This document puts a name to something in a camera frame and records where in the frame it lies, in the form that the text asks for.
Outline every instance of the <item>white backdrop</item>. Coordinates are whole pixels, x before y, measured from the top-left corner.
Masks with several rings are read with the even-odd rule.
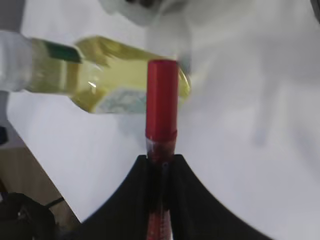
[[[179,113],[177,153],[254,227],[318,240],[320,25],[309,0],[197,0],[155,19],[136,25],[98,0],[29,0],[23,32],[66,44],[102,35],[178,55],[193,92]],[[92,115],[66,97],[30,93],[12,94],[8,115],[80,220],[145,152],[144,116]]]

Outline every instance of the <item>black cable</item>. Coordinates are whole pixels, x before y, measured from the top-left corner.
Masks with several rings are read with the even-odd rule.
[[[64,200],[65,200],[65,199],[64,199],[63,197],[60,197],[59,199],[54,200],[54,201],[50,202],[49,204],[45,205],[45,207],[46,207],[47,209],[50,209],[50,208],[52,208],[53,206],[55,206],[55,205],[63,202]]]

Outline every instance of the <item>black object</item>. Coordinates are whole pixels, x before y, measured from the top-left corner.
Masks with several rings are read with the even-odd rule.
[[[0,203],[2,240],[54,240],[55,227],[51,211],[21,193],[10,193]]]
[[[7,129],[0,126],[0,146],[6,144],[9,141]]]
[[[161,0],[125,0],[128,3],[140,3],[143,7],[145,8],[150,8],[152,7],[154,4],[160,2]]]
[[[311,5],[314,11],[314,16],[320,23],[320,1],[319,0],[311,0]]]
[[[5,198],[7,195],[8,195],[8,191],[7,191],[4,183],[0,179],[0,199],[1,199],[1,197]]]
[[[47,205],[45,205],[45,207],[46,207],[47,209],[50,209],[50,208],[52,208],[53,206],[55,206],[55,205],[57,205],[57,204],[59,204],[59,203],[62,203],[64,200],[65,200],[65,199],[64,199],[63,197],[60,197],[60,198],[58,198],[57,200],[54,200],[54,201],[48,203]]]
[[[165,203],[174,240],[269,240],[224,207],[202,185],[182,155],[167,166]],[[146,240],[159,169],[139,156],[114,195],[63,240]]]
[[[139,156],[111,198],[63,240],[146,240],[148,162]]]

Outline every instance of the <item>yellow wine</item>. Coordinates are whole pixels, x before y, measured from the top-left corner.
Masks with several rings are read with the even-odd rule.
[[[33,76],[28,90],[69,95],[90,113],[144,113],[148,61],[163,57],[104,37],[79,41],[76,48],[32,39]],[[191,87],[182,70],[179,97]]]

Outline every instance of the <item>green bottle label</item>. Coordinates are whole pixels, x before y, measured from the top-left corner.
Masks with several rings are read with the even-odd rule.
[[[81,58],[77,49],[50,41],[45,41],[45,45],[51,58],[74,62],[77,64],[81,63]]]

